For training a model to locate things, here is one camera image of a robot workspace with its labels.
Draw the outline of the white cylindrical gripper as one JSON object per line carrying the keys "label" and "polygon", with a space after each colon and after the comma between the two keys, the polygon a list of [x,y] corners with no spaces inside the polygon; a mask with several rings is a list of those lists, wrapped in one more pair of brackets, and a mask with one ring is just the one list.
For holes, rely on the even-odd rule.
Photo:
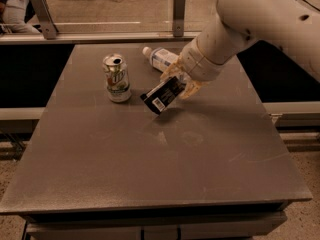
{"label": "white cylindrical gripper", "polygon": [[186,84],[180,99],[196,94],[207,81],[214,80],[226,63],[225,46],[218,38],[194,38],[160,76],[161,81],[176,77]]}

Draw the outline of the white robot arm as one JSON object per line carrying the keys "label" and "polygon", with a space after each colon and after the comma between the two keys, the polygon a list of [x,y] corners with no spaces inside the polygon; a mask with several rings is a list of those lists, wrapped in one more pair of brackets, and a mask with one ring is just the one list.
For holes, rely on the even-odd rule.
{"label": "white robot arm", "polygon": [[181,78],[186,99],[215,80],[237,53],[263,40],[320,81],[320,14],[296,0],[216,0],[216,14],[162,73]]}

